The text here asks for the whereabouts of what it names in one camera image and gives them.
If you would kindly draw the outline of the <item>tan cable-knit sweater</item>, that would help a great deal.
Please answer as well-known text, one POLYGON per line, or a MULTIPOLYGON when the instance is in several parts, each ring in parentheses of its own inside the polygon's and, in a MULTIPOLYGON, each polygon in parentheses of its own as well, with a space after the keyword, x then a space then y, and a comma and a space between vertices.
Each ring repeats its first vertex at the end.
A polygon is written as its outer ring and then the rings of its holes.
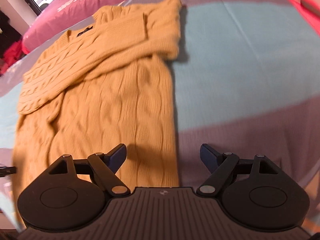
POLYGON ((17 104, 13 197, 58 157, 127 146, 118 177, 130 188, 179 184, 173 85, 180 0, 104 6, 63 33, 24 74, 17 104))

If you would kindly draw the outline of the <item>red clothes pile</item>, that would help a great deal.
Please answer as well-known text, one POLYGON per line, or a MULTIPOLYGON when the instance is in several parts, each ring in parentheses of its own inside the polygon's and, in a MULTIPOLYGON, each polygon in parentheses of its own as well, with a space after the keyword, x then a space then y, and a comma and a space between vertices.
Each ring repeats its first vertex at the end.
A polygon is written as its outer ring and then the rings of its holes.
POLYGON ((22 40, 14 42, 2 55, 1 55, 1 76, 18 60, 23 58, 25 53, 23 51, 22 40))

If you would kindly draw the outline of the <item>blue grey striped bedsheet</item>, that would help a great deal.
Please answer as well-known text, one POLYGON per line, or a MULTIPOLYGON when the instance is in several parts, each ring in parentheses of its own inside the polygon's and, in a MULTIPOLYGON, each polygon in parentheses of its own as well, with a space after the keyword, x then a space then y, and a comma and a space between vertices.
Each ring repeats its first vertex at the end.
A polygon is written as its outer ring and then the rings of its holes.
POLYGON ((319 20, 297 0, 181 1, 180 54, 168 63, 180 184, 208 176, 203 143, 264 154, 305 189, 304 227, 319 231, 319 20))

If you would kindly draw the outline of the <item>purple floral quilt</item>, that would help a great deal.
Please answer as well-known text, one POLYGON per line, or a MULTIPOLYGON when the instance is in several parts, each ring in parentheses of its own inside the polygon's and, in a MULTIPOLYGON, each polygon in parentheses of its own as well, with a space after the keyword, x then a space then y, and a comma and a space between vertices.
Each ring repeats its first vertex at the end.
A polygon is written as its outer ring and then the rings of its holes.
POLYGON ((40 13, 22 38, 25 54, 65 29, 93 15, 100 7, 124 0, 53 0, 40 13))

